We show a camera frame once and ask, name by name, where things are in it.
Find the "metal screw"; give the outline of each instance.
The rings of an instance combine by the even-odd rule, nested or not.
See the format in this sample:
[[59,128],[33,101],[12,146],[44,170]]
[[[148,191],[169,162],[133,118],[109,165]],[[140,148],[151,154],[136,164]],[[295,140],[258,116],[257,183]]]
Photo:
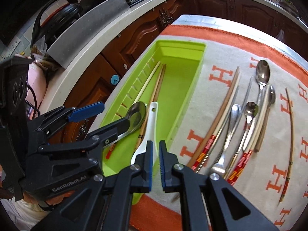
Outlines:
[[183,170],[184,165],[181,164],[181,163],[177,163],[177,164],[175,164],[173,167],[174,167],[175,169],[177,169],[177,170]]
[[99,175],[99,174],[98,174],[98,175],[94,175],[93,179],[94,179],[95,181],[100,182],[100,181],[102,181],[102,180],[104,179],[104,176]]
[[219,180],[219,175],[216,174],[216,173],[213,173],[213,174],[210,175],[210,178],[211,178],[212,180]]
[[99,140],[99,139],[100,139],[100,137],[99,137],[98,135],[92,136],[92,140],[93,140],[93,141],[97,141],[97,140]]
[[140,166],[138,164],[133,164],[130,166],[130,169],[133,171],[138,171],[140,169]]
[[89,162],[90,162],[90,163],[93,163],[93,164],[96,164],[96,163],[97,163],[97,159],[95,159],[95,158],[89,158]]

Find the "cabinet knob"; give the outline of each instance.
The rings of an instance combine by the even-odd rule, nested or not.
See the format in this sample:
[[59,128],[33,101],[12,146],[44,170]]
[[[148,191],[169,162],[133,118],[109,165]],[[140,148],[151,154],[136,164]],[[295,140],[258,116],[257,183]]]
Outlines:
[[113,75],[111,77],[110,83],[112,85],[117,85],[119,83],[119,81],[120,81],[120,77],[118,75]]

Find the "wooden cabinet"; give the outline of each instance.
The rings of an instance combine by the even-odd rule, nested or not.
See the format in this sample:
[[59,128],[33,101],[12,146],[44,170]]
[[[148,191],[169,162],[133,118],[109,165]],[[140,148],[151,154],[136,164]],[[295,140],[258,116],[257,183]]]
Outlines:
[[130,24],[101,53],[122,77],[164,28],[185,13],[187,0],[168,0]]
[[122,77],[162,30],[159,8],[156,7],[116,36],[102,50],[102,55]]
[[189,0],[190,14],[234,20],[234,0]]
[[281,15],[280,25],[284,31],[285,44],[300,54],[304,45],[304,36],[307,33],[284,15]]
[[256,28],[273,37],[279,33],[277,11],[252,0],[235,0],[235,21]]
[[[66,107],[84,107],[95,102],[106,102],[115,86],[111,77],[117,74],[102,55],[98,55],[88,66],[67,97]],[[83,140],[92,125],[94,117],[67,124],[50,139],[50,143],[70,143]]]
[[164,28],[172,24],[181,15],[190,13],[188,0],[167,0],[160,7],[160,19]]

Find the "white countertop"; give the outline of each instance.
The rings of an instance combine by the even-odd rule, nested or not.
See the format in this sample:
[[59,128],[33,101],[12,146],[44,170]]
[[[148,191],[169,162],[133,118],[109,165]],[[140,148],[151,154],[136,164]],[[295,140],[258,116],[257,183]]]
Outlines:
[[[145,0],[133,6],[129,11],[116,18],[113,22],[102,29],[94,38],[92,38],[92,40],[88,42],[88,44],[73,59],[67,69],[57,71],[53,79],[50,80],[47,92],[39,108],[41,113],[43,114],[54,108],[62,106],[78,79],[94,60],[94,58],[102,51],[102,49],[104,49],[104,47],[112,41],[115,36],[117,36],[132,22],[164,1],[166,0]],[[308,28],[304,24],[278,5],[268,0],[254,1],[262,3],[272,9],[275,9],[279,13],[282,13],[308,33]]]

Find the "cabinet handle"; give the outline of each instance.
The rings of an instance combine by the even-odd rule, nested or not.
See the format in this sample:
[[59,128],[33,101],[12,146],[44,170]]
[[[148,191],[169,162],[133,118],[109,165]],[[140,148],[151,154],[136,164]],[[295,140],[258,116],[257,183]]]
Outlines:
[[120,81],[120,77],[118,75],[113,75],[111,77],[110,83],[112,85],[117,85],[119,83],[119,81]]
[[88,121],[89,121],[88,119],[85,119],[83,124],[80,126],[78,135],[76,137],[76,141],[80,141],[80,137],[85,136],[88,133],[88,130],[87,130]]

